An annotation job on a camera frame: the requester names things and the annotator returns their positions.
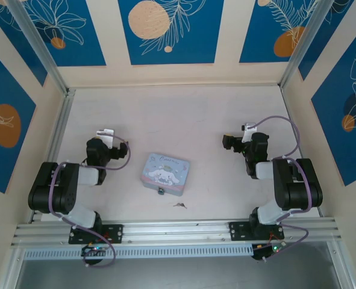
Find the grey metal base panel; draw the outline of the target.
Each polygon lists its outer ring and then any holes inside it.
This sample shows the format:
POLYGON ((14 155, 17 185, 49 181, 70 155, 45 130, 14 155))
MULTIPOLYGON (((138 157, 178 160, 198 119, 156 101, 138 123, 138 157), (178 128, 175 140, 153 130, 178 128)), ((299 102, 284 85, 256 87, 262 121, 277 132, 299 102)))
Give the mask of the grey metal base panel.
POLYGON ((16 289, 341 289, 327 262, 297 266, 245 257, 120 259, 88 269, 80 261, 25 261, 16 289))

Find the aluminium side rail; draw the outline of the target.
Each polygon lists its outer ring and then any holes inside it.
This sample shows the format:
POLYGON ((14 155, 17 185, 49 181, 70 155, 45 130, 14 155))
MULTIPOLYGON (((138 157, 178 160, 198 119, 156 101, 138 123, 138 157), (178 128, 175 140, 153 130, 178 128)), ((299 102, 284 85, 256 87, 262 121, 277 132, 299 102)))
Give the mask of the aluminium side rail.
POLYGON ((63 141, 64 132, 69 120, 70 110, 75 97, 75 90, 69 90, 64 97, 57 121, 55 123, 54 132, 51 136, 48 156, 37 172, 31 190, 28 195, 28 206, 32 210, 31 217, 28 223, 33 221, 33 216, 38 211, 43 214, 50 214, 48 208, 48 196, 53 177, 53 170, 58 167, 57 158, 60 147, 63 141))
POLYGON ((294 131, 294 135, 295 135, 295 138, 296 138, 296 142, 299 144, 298 145, 298 154, 301 157, 305 157, 305 154, 302 151, 302 138, 301 138, 301 133, 300 133, 300 130, 299 130, 299 126, 297 125, 296 120, 294 118, 294 115, 293 115, 293 113, 291 111, 291 107, 290 107, 290 104, 289 104, 289 102, 288 102, 288 100, 286 98, 286 94, 284 92, 284 89, 280 88, 280 91, 281 91, 281 94, 282 94, 282 97, 283 97, 284 104, 286 106, 288 117, 295 124, 295 126, 297 126, 297 129, 293 128, 293 131, 294 131))

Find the small circuit board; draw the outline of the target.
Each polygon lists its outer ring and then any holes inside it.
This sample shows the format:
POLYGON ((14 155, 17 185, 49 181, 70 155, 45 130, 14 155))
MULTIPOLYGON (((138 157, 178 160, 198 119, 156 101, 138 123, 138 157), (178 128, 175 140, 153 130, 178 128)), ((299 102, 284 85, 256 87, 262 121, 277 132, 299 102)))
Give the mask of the small circuit board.
POLYGON ((252 258, 256 261, 266 262, 268 258, 275 255, 279 251, 283 250, 287 246, 287 243, 280 242, 274 244, 253 244, 253 256, 252 258))
POLYGON ((106 256, 106 248, 101 246, 86 245, 81 249, 82 258, 103 257, 106 256))

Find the aluminium frame post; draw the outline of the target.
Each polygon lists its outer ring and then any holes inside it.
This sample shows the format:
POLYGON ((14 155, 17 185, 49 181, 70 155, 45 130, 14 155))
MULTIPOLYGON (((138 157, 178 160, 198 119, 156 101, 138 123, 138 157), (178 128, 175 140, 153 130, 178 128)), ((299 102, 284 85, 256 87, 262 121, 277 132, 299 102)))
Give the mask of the aluminium frame post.
POLYGON ((333 0, 318 0, 316 9, 311 15, 310 20, 308 21, 308 24, 305 27, 304 32, 302 33, 301 38, 296 45, 288 65, 286 66, 286 69, 279 81, 279 87, 282 92, 289 84, 293 74, 297 71, 299 64, 315 38, 315 35, 323 23, 326 14, 331 8, 332 3, 333 0))
POLYGON ((52 78, 55 86, 64 96, 67 96, 69 88, 67 87, 66 82, 61 76, 54 59, 49 53, 47 46, 42 40, 39 32, 37 31, 27 11, 24 9, 22 3, 19 0, 5 1, 15 21, 19 25, 24 36, 27 38, 30 46, 38 56, 49 76, 52 78))

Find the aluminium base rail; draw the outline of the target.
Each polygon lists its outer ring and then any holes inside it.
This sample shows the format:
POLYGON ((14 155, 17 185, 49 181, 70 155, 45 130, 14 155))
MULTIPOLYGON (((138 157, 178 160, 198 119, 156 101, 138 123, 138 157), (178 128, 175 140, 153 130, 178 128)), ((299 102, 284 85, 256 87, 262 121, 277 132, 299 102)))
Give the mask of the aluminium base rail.
MULTIPOLYGON (((176 222, 121 222, 116 234, 121 246, 197 245, 231 243, 230 220, 191 220, 176 222)), ((332 217, 285 219, 281 232, 285 241, 296 241, 309 231, 306 241, 340 241, 341 233, 332 217)), ((71 236, 70 226, 56 222, 18 224, 13 247, 64 247, 71 236)))

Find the light blue cartoon tin box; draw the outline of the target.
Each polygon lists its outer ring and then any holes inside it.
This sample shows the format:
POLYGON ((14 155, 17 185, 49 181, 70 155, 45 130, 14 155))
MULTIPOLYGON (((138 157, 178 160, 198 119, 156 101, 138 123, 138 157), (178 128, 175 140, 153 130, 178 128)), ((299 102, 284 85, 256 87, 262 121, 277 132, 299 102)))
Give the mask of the light blue cartoon tin box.
POLYGON ((166 155, 151 153, 140 177, 143 186, 165 194, 182 196, 189 174, 190 162, 166 155))

